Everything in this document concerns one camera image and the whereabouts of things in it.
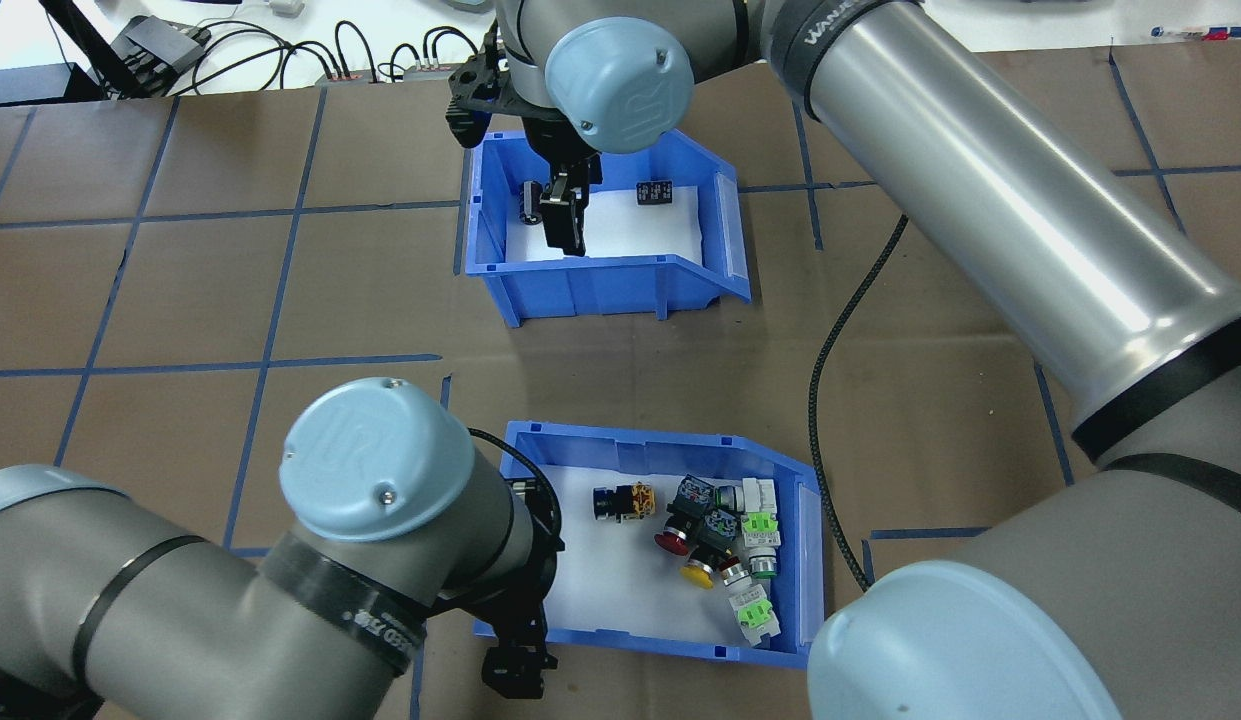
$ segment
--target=green contact block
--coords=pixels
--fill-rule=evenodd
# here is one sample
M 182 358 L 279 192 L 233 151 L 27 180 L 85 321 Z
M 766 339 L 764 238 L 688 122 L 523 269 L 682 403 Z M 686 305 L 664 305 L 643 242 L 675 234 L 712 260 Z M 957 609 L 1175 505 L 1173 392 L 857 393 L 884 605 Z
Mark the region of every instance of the green contact block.
M 767 624 L 767 621 L 771 619 L 771 601 L 766 598 L 755 600 L 742 607 L 742 610 L 736 610 L 735 616 L 740 619 L 740 626 L 743 626 L 743 628 L 761 628 L 762 624 Z
M 779 521 L 769 511 L 750 511 L 745 519 L 745 533 L 776 533 L 779 529 Z

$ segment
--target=white table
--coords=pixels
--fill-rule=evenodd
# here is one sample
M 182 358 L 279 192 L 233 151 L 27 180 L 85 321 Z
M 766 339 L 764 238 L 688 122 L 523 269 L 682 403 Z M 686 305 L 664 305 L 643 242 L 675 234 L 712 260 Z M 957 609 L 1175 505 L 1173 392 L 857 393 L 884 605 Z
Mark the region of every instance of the white table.
M 233 6 L 181 0 L 77 0 L 77 4 L 109 40 L 137 14 L 195 24 L 233 12 Z M 1241 24 L 1241 0 L 928 0 L 926 7 L 937 22 L 977 51 L 1086 47 L 1109 45 L 1109 41 L 1117 45 L 1164 42 L 1150 37 L 1152 27 Z M 300 17 L 285 19 L 274 17 L 264 0 L 244 0 L 235 19 L 262 24 L 292 42 L 311 38 L 328 45 L 331 45 L 336 21 L 350 19 L 367 34 L 376 60 L 383 61 L 397 43 L 419 45 L 424 30 L 441 24 L 454 24 L 478 42 L 491 24 L 491 12 L 462 12 L 441 0 L 308 0 Z M 350 65 L 362 65 L 365 51 L 357 37 L 347 31 L 344 37 Z M 221 68 L 269 46 L 271 41 L 263 37 L 231 40 L 217 48 L 205 68 Z M 469 55 L 465 45 L 454 37 L 442 41 L 438 51 L 443 61 L 464 60 Z M 84 63 L 79 51 L 68 42 L 66 53 Z M 55 61 L 60 61 L 60 52 L 41 6 L 35 0 L 2 0 L 0 68 Z M 299 55 L 292 63 L 287 71 L 290 86 L 308 84 L 319 74 L 316 61 L 308 56 Z M 253 91 L 269 77 L 273 65 L 271 60 L 244 65 L 210 82 L 204 91 Z

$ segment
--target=robotic arm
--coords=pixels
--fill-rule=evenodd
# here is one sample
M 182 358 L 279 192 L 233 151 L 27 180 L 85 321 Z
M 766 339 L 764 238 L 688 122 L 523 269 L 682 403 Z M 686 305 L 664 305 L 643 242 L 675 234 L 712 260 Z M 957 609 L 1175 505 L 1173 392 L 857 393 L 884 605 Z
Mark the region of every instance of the robotic arm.
M 1240 283 L 915 1 L 496 7 L 503 87 L 603 151 L 674 127 L 685 77 L 764 56 L 1076 401 L 1101 473 L 830 618 L 818 718 L 1241 715 Z
M 694 82 L 762 55 L 1080 408 L 1103 470 L 834 614 L 817 716 L 1241 716 L 1241 284 L 913 1 L 500 0 L 496 20 L 448 119 L 467 145 L 491 113 L 526 119 L 555 246 L 583 253 L 597 151 L 654 142 Z M 94 694 L 370 718 L 450 607 L 501 633 L 488 682 L 537 694 L 552 497 L 513 492 L 422 397 L 374 379 L 297 421 L 299 523 L 259 571 L 66 470 L 0 470 L 0 718 L 88 718 Z

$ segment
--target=power strip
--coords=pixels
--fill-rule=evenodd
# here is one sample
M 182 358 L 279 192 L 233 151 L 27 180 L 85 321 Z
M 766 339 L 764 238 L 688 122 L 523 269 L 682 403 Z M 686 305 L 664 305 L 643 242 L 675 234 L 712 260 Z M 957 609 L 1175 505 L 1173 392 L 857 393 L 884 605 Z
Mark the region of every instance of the power strip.
M 436 68 L 406 68 L 400 82 L 414 82 L 422 79 L 444 79 L 450 77 L 450 73 L 455 72 L 460 65 L 438 65 Z M 377 72 L 379 82 L 388 82 L 388 78 L 383 73 Z M 350 70 L 349 77 L 333 77 L 328 79 L 326 77 L 318 76 L 318 79 L 313 81 L 314 87 L 334 87 L 339 84 L 370 84 L 372 82 L 372 73 L 370 70 Z
M 423 65 L 422 67 L 418 68 L 406 68 L 406 72 L 402 73 L 402 82 L 448 78 L 450 77 L 450 73 L 454 73 L 455 70 L 459 67 L 460 63 L 454 63 L 454 65 L 444 63 L 444 65 L 438 65 L 438 67 L 436 68 L 426 68 L 423 67 Z
M 349 77 L 336 77 L 328 78 L 324 76 L 318 76 L 318 79 L 313 81 L 314 87 L 334 87 L 340 84 L 370 84 L 372 82 L 372 72 L 370 70 L 350 70 Z

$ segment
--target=black cable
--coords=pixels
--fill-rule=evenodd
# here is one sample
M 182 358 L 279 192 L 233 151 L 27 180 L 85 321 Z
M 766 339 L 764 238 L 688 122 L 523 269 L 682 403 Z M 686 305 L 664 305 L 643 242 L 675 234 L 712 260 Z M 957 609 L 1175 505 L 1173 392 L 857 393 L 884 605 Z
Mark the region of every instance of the black cable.
M 418 51 L 414 50 L 414 46 L 411 45 L 410 42 L 402 42 L 400 46 L 397 46 L 397 47 L 393 48 L 392 53 L 390 53 L 390 56 L 388 56 L 388 65 L 396 65 L 397 63 L 397 55 L 401 53 L 402 50 L 410 50 L 411 51 L 411 56 L 413 56 L 413 58 L 414 58 L 414 63 L 419 65 L 419 53 L 418 53 Z M 406 68 L 402 68 L 402 76 L 403 77 L 406 76 Z
M 69 67 L 69 65 L 68 65 L 68 55 L 65 53 L 65 46 L 61 45 L 60 34 L 56 32 L 56 24 L 52 20 L 52 14 L 46 12 L 45 10 L 43 10 L 43 14 L 47 15 L 47 27 L 52 29 L 52 37 L 56 38 L 56 47 L 60 47 L 61 60 L 65 61 L 65 67 L 68 68 Z
M 478 55 L 478 46 L 474 45 L 473 41 L 469 40 L 468 36 L 465 36 L 465 34 L 460 32 L 459 29 L 454 27 L 442 29 L 442 32 L 433 36 L 433 45 L 431 47 L 433 50 L 433 60 L 437 60 L 438 63 L 442 63 L 442 60 L 438 60 L 438 41 L 441 41 L 443 37 L 448 35 L 454 35 L 460 40 L 464 40 L 465 45 L 469 45 L 469 50 L 473 50 L 473 53 Z
M 264 58 L 266 55 L 285 53 L 287 50 L 289 50 L 289 48 L 290 48 L 290 46 L 280 45 L 280 46 L 277 46 L 277 47 L 269 47 L 268 50 L 262 50 L 262 51 L 259 51 L 256 55 L 248 55 L 248 56 L 246 56 L 246 58 L 236 61 L 236 63 L 226 65 L 226 67 L 223 67 L 221 70 L 216 70 L 216 72 L 213 72 L 212 74 L 208 74 L 207 77 L 204 77 L 200 81 L 195 81 L 194 84 L 191 84 L 191 86 L 189 86 L 189 87 L 186 87 L 186 88 L 184 88 L 184 89 L 181 89 L 179 92 L 172 92 L 171 96 L 184 96 L 184 94 L 186 94 L 186 92 L 190 92 L 190 91 L 195 91 L 196 92 L 196 91 L 199 91 L 199 87 L 201 87 L 204 84 L 207 84 L 210 81 L 213 81 L 213 79 L 218 78 L 223 73 L 227 73 L 231 70 L 235 70 L 235 68 L 240 67 L 241 65 L 247 65 L 252 60 Z M 277 70 L 274 70 L 273 77 L 277 77 Z
M 323 53 L 326 53 L 326 58 L 331 61 L 331 72 L 335 73 L 336 70 L 340 70 L 340 60 L 336 60 L 336 55 L 331 52 L 331 47 L 328 47 L 324 42 L 302 40 L 295 43 L 295 47 L 321 47 Z
M 825 345 L 820 348 L 820 355 L 817 356 L 817 365 L 812 369 L 812 386 L 807 391 L 807 433 L 808 439 L 812 442 L 812 466 L 817 470 L 817 483 L 820 483 L 820 503 L 825 508 L 825 519 L 829 520 L 829 530 L 834 536 L 838 551 L 841 554 L 843 560 L 848 561 L 848 569 L 853 571 L 853 577 L 856 578 L 856 585 L 859 585 L 861 591 L 867 591 L 870 582 L 866 575 L 864 575 L 861 564 L 856 560 L 856 554 L 853 552 L 853 547 L 848 542 L 848 536 L 843 533 L 843 524 L 838 521 L 838 511 L 834 510 L 834 493 L 830 492 L 829 479 L 825 478 L 825 459 L 820 452 L 820 430 L 817 427 L 818 415 L 820 415 L 818 413 L 818 410 L 820 410 L 820 376 L 825 372 L 829 351 L 834 348 L 834 343 L 838 343 L 838 336 L 843 333 L 843 328 L 848 324 L 856 307 L 859 307 L 859 302 L 864 299 L 864 293 L 877 279 L 886 261 L 891 258 L 891 252 L 895 252 L 895 246 L 898 245 L 900 236 L 903 236 L 905 227 L 908 227 L 908 215 L 900 215 L 898 222 L 895 223 L 895 231 L 891 232 L 886 246 L 882 247 L 881 254 L 872 262 L 872 268 L 864 276 L 861 284 L 853 293 L 853 298 L 848 300 L 848 305 L 843 308 L 843 313 L 830 329 L 829 336 L 825 338 Z
M 376 82 L 376 56 L 372 55 L 372 45 L 367 42 L 367 36 L 365 36 L 364 31 L 355 26 L 355 24 L 349 22 L 349 20 L 340 20 L 340 22 L 336 24 L 336 56 L 340 58 L 340 67 L 345 68 L 345 77 L 349 77 L 349 63 L 345 61 L 345 51 L 340 47 L 341 27 L 352 29 L 352 31 L 356 32 L 364 42 L 364 48 L 367 50 L 367 63 L 370 65 L 369 73 L 372 73 L 372 82 Z
M 297 42 L 297 45 L 292 45 L 290 48 L 287 51 L 287 55 L 283 56 L 283 58 L 282 58 L 282 70 L 280 70 L 280 72 L 278 72 L 278 89 L 279 91 L 285 91 L 285 87 L 287 87 L 287 63 L 290 63 L 290 58 L 294 58 L 294 56 L 297 53 L 297 50 L 308 50 L 309 53 L 313 55 L 314 58 L 318 58 L 319 63 L 321 63 L 321 73 L 323 73 L 323 76 L 326 77 L 328 79 L 331 79 L 331 66 L 326 63 L 326 60 L 323 58 L 321 53 L 318 53 L 316 50 L 314 50 L 313 47 L 309 46 L 309 42 L 311 42 L 311 41 Z
M 402 73 L 401 74 L 393 73 L 393 68 L 402 70 Z M 397 63 L 376 63 L 376 70 L 379 70 L 379 72 L 383 77 L 388 78 L 390 82 L 400 82 L 402 78 L 406 77 L 406 68 L 402 67 L 402 65 L 397 65 Z
M 216 47 L 218 47 L 222 42 L 226 42 L 226 41 L 231 40 L 232 37 L 238 37 L 238 36 L 242 36 L 242 35 L 264 35 L 264 36 L 269 37 L 271 40 L 273 40 L 277 43 L 276 47 L 273 47 L 272 50 L 269 50 L 269 53 L 277 53 L 277 51 L 285 50 L 285 47 L 288 47 L 285 40 L 282 40 L 282 37 L 278 37 L 273 32 L 269 32 L 268 29 L 263 29 L 261 26 L 256 26 L 256 24 L 242 22 L 242 20 L 223 20 L 223 22 L 212 24 L 212 26 L 223 26 L 223 24 L 242 24 L 242 26 L 248 26 L 248 27 L 236 29 L 235 31 L 231 31 L 231 32 L 223 34 L 222 36 L 218 36 L 212 42 L 208 42 L 207 50 L 204 51 L 204 56 L 201 56 L 201 58 L 199 58 L 199 61 L 196 61 L 196 63 L 194 63 L 194 67 L 190 70 L 190 86 L 186 87 L 185 89 L 181 89 L 180 92 L 172 92 L 172 96 L 181 96 L 181 94 L 184 94 L 184 92 L 187 92 L 187 91 L 194 91 L 195 96 L 201 96 L 201 89 L 200 88 L 201 88 L 201 84 L 204 84 L 204 81 L 199 81 L 199 72 L 201 72 L 201 70 L 204 68 L 204 63 L 205 63 L 205 61 L 207 61 L 210 58 L 210 55 L 212 53 L 212 51 Z M 273 68 L 273 74 L 269 76 L 268 81 L 264 82 L 263 86 L 261 86 L 261 91 L 263 91 L 264 88 L 269 87 L 269 84 L 273 83 L 273 79 L 276 77 L 278 77 L 278 74 L 282 72 L 282 60 L 284 57 L 285 56 L 280 56 L 278 58 L 278 65 Z M 236 68 L 236 67 L 240 67 L 240 65 L 241 63 L 228 65 L 228 67 L 226 67 L 225 70 Z
M 524 464 L 525 468 L 527 468 L 530 473 L 532 473 L 532 477 L 536 478 L 539 485 L 542 487 L 544 492 L 546 492 L 546 495 L 549 495 L 549 502 L 553 515 L 553 518 L 551 519 L 552 526 L 549 530 L 553 534 L 553 538 L 561 538 L 562 506 L 561 503 L 557 502 L 557 492 L 553 489 L 552 483 L 549 482 L 547 475 L 544 474 L 544 470 L 539 469 L 539 466 L 534 464 L 534 462 L 531 462 L 529 457 L 521 454 L 521 452 L 519 452 L 516 447 L 510 446 L 508 442 L 498 438 L 496 436 L 493 436 L 491 433 L 488 433 L 486 430 L 469 428 L 469 434 L 472 434 L 478 439 L 484 439 L 494 444 L 495 447 L 500 448 L 500 451 L 505 451 L 508 454 L 511 456 L 513 459 L 521 462 L 521 464 Z

